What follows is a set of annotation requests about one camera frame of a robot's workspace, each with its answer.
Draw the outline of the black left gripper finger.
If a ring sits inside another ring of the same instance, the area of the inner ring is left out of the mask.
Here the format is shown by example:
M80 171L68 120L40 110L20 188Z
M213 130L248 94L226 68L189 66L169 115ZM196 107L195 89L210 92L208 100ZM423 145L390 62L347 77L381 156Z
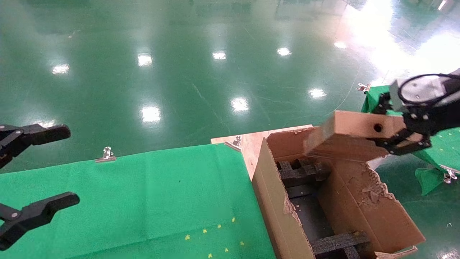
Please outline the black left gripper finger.
M0 168L5 167L31 145L43 145L70 137L71 131L64 124L51 127L43 127L39 124L21 127L2 124L0 125Z
M59 211L77 205L80 198L72 192L33 202L21 210L0 205L0 249L6 251L28 231L49 224Z

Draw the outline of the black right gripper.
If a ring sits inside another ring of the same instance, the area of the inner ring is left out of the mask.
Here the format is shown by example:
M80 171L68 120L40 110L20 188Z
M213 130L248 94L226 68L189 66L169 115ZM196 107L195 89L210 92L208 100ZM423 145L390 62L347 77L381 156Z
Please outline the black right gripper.
M430 137L439 131L460 126L460 102L427 108L410 106L404 113L393 110L390 93L382 93L372 109L373 114L403 116L407 129L402 129L390 138L372 138L376 146L392 155L412 154L432 146Z

